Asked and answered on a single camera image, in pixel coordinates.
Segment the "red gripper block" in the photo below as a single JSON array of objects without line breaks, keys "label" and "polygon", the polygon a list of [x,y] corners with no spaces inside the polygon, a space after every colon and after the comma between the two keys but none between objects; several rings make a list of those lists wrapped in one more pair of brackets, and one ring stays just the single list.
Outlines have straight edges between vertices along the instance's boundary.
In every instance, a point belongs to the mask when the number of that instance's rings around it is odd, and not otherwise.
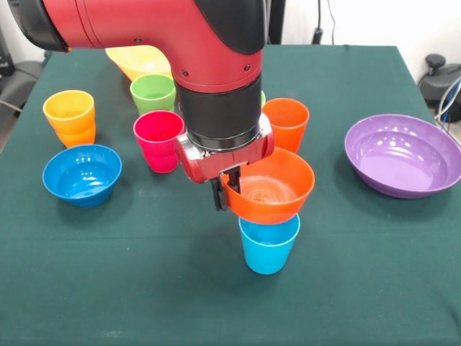
[{"label": "red gripper block", "polygon": [[272,154],[274,134],[269,118],[262,113],[257,129],[259,132],[248,145],[231,151],[206,151],[189,139],[187,133],[176,138],[176,152],[182,168],[194,183],[211,182],[212,194],[217,211],[227,210],[227,198],[219,177],[223,172],[228,175],[228,186],[241,192],[241,169],[234,168],[243,164],[253,164]]}]

